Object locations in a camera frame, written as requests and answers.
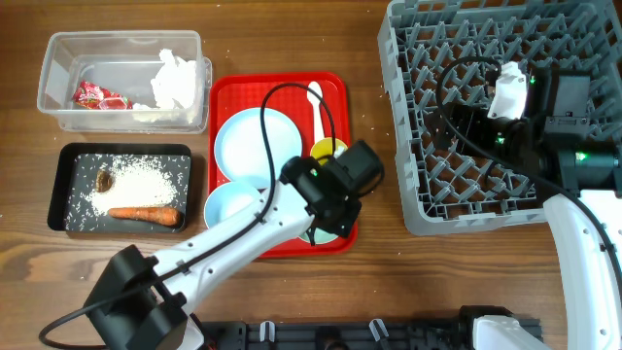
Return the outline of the green bowl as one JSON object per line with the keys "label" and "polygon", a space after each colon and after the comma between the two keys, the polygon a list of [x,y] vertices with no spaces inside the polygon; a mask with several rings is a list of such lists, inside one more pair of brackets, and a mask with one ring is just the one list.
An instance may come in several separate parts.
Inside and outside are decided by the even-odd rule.
{"label": "green bowl", "polygon": [[[301,240],[303,240],[306,243],[310,243],[311,240],[308,236],[307,231],[305,231],[300,237]],[[335,239],[338,238],[338,235],[333,234],[333,233],[329,233],[326,232],[320,228],[316,228],[315,232],[314,232],[314,242],[316,245],[324,245],[324,244],[328,244],[332,241],[334,241]]]}

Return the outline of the yellow plastic cup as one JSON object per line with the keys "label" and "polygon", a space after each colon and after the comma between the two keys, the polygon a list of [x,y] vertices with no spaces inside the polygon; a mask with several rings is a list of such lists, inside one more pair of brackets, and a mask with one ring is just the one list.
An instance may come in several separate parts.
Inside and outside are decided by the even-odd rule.
{"label": "yellow plastic cup", "polygon": [[328,161],[329,156],[339,158],[347,149],[348,146],[338,138],[335,139],[335,149],[333,149],[332,138],[327,137],[313,145],[310,156],[315,158],[319,164],[324,164]]}

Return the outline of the small light blue bowl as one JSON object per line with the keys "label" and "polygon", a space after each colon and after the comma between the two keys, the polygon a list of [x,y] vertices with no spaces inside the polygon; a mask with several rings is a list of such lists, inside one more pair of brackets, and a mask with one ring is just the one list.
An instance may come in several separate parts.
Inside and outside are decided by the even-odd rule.
{"label": "small light blue bowl", "polygon": [[214,189],[204,205],[204,221],[211,228],[260,197],[260,192],[243,182],[229,182]]}

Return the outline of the orange carrot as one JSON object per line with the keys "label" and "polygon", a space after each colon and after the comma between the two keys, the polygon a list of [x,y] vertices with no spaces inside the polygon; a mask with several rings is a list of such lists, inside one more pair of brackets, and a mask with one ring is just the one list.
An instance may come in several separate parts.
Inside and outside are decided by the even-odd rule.
{"label": "orange carrot", "polygon": [[108,215],[116,219],[142,221],[165,227],[176,227],[183,220],[182,214],[173,207],[111,208]]}

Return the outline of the white rice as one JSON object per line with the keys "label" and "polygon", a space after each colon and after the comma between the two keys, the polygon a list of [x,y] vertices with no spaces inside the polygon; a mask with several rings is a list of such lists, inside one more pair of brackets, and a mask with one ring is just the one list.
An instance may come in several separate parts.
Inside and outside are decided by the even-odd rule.
{"label": "white rice", "polygon": [[[173,207],[187,211],[191,157],[180,155],[81,154],[74,158],[62,228],[86,232],[163,232],[182,229],[153,223],[116,219],[111,208]],[[95,190],[96,174],[105,170],[114,185],[104,193]]]}

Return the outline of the white napkin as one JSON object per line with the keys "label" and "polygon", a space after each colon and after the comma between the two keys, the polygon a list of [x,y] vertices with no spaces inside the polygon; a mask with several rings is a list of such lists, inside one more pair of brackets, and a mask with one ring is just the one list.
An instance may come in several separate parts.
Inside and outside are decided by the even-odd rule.
{"label": "white napkin", "polygon": [[150,80],[155,106],[134,102],[133,110],[190,109],[195,100],[197,61],[184,60],[170,49],[162,49],[159,59],[163,65]]}

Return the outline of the brown food scrap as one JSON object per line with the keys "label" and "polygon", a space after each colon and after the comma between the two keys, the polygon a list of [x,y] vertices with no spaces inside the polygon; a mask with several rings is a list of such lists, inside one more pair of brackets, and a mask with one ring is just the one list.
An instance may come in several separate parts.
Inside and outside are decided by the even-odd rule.
{"label": "brown food scrap", "polygon": [[113,185],[115,179],[112,174],[105,170],[99,170],[96,174],[95,190],[98,193],[107,192]]}

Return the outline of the red snack wrapper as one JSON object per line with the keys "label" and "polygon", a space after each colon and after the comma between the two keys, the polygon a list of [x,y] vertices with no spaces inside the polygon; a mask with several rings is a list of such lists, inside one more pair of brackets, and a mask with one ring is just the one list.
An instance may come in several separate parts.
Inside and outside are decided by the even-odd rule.
{"label": "red snack wrapper", "polygon": [[91,110],[130,110],[133,103],[125,96],[88,81],[81,81],[72,100]]}

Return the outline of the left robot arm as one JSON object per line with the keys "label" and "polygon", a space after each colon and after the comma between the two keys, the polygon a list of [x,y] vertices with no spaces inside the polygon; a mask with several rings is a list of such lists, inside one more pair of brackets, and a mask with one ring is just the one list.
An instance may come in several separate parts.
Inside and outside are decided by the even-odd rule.
{"label": "left robot arm", "polygon": [[192,239],[146,257],[129,245],[111,257],[85,306],[108,349],[198,349],[191,317],[237,270],[310,228],[348,236],[363,190],[384,172],[364,141],[319,164],[293,157],[260,198]]}

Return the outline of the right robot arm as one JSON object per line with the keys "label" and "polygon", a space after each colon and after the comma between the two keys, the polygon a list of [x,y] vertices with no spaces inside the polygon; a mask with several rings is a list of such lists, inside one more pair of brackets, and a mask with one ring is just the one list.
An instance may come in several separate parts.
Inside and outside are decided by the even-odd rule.
{"label": "right robot arm", "polygon": [[457,147],[536,186],[560,263],[570,349],[621,346],[621,152],[589,140],[586,71],[493,64],[488,109],[444,103],[451,66],[425,126],[439,149]]}

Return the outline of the grey dishwasher rack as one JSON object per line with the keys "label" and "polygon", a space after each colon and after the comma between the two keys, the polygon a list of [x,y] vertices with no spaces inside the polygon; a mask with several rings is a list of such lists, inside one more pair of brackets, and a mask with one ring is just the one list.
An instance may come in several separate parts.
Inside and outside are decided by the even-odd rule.
{"label": "grey dishwasher rack", "polygon": [[584,70],[592,141],[621,139],[621,6],[614,1],[394,1],[377,37],[397,139],[407,229],[492,230],[544,219],[524,176],[456,147],[438,149],[425,117],[438,102],[486,108],[496,62]]}

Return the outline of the black waste tray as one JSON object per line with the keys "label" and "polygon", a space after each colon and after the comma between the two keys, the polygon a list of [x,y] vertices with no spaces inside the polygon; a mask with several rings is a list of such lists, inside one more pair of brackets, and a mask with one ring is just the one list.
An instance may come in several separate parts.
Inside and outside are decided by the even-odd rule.
{"label": "black waste tray", "polygon": [[[52,198],[48,213],[48,226],[56,231],[85,232],[85,233],[128,233],[128,232],[86,232],[66,231],[62,228],[62,218],[66,207],[66,198],[70,185],[70,176],[74,166],[74,158],[81,154],[135,154],[135,155],[180,155],[191,157],[190,177],[192,169],[192,156],[190,148],[182,144],[127,144],[127,143],[71,143],[66,145],[60,152],[56,170]],[[182,231],[186,224],[187,211],[182,215]]]}

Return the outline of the clear plastic waste bin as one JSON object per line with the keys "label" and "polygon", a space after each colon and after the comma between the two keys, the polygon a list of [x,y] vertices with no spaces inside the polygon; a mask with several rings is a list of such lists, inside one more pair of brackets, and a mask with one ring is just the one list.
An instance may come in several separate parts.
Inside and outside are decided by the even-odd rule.
{"label": "clear plastic waste bin", "polygon": [[[37,108],[55,117],[66,131],[189,133],[205,130],[212,64],[200,35],[191,30],[117,30],[57,32],[49,40],[38,86]],[[156,105],[150,80],[163,63],[162,49],[196,60],[194,104],[177,110],[91,110],[74,103],[81,81],[137,102]]]}

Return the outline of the large light blue plate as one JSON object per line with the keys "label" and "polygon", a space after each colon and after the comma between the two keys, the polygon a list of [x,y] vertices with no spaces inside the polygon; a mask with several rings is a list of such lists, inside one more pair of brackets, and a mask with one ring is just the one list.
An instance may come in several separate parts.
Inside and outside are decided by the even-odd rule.
{"label": "large light blue plate", "polygon": [[[269,164],[259,121],[260,107],[249,108],[229,118],[218,131],[214,156],[224,176],[260,190],[270,185]],[[294,122],[285,114],[266,108],[266,131],[276,177],[287,161],[302,155],[302,139]]]}

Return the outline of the white plastic spoon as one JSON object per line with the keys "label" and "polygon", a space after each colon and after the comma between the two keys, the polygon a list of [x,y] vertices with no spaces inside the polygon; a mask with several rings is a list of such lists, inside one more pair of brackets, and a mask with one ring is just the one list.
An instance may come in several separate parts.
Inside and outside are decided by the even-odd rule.
{"label": "white plastic spoon", "polygon": [[323,96],[323,92],[318,82],[310,82],[308,88],[309,90],[307,91],[307,100],[311,104],[313,112],[313,137],[314,142],[318,143],[325,138],[322,115],[320,110],[320,97]]}

